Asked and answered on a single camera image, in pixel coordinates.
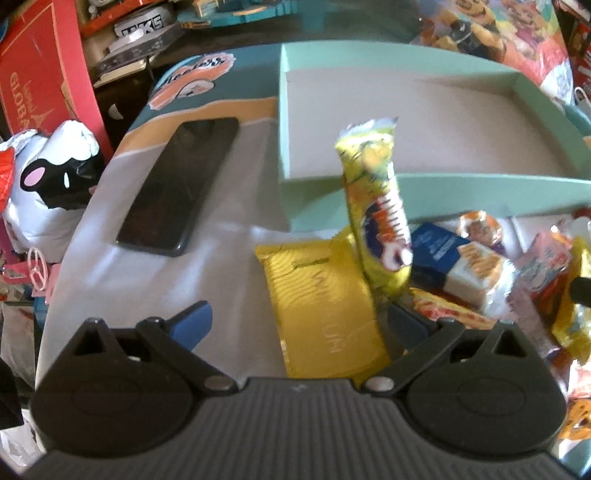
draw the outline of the open box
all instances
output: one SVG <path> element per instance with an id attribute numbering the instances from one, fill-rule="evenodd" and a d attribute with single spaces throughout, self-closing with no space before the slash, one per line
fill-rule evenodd
<path id="1" fill-rule="evenodd" d="M 339 131 L 399 116 L 394 164 L 410 221 L 473 209 L 503 218 L 591 205 L 591 150 L 525 76 L 435 48 L 284 44 L 280 183 L 292 231 L 347 224 Z"/>

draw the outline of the ribbed black surface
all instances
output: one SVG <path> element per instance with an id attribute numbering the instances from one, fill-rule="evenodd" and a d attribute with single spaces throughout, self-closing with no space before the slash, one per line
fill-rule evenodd
<path id="1" fill-rule="evenodd" d="M 549 455 L 510 463 L 453 456 L 415 433 L 389 400 L 348 381 L 255 379 L 207 400 L 186 430 L 149 452 L 92 460 L 53 452 L 31 480 L 562 480 Z"/>

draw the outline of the black smartphone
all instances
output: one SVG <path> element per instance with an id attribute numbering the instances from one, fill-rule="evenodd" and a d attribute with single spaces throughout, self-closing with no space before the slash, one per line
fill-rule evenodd
<path id="1" fill-rule="evenodd" d="M 169 257 L 182 255 L 238 129 L 236 118 L 181 124 L 131 205 L 117 244 Z"/>

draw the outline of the screw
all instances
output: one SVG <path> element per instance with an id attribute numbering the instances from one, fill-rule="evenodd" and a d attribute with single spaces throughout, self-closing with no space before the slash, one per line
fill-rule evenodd
<path id="1" fill-rule="evenodd" d="M 203 386 L 214 392 L 227 392 L 234 386 L 234 380 L 225 375 L 212 375 L 205 379 Z"/>
<path id="2" fill-rule="evenodd" d="M 386 393 L 394 389 L 396 383 L 388 377 L 372 377 L 365 382 L 365 388 L 376 393 Z"/>

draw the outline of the orange shelf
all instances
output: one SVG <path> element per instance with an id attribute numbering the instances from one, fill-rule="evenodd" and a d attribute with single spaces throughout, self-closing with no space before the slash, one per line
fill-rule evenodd
<path id="1" fill-rule="evenodd" d="M 90 37 L 97 33 L 101 28 L 105 28 L 107 25 L 115 22 L 116 20 L 124 17 L 125 15 L 137 10 L 139 7 L 146 5 L 157 4 L 163 0 L 125 0 L 114 7 L 105 10 L 94 20 L 87 22 L 81 29 L 80 34 L 82 38 Z"/>

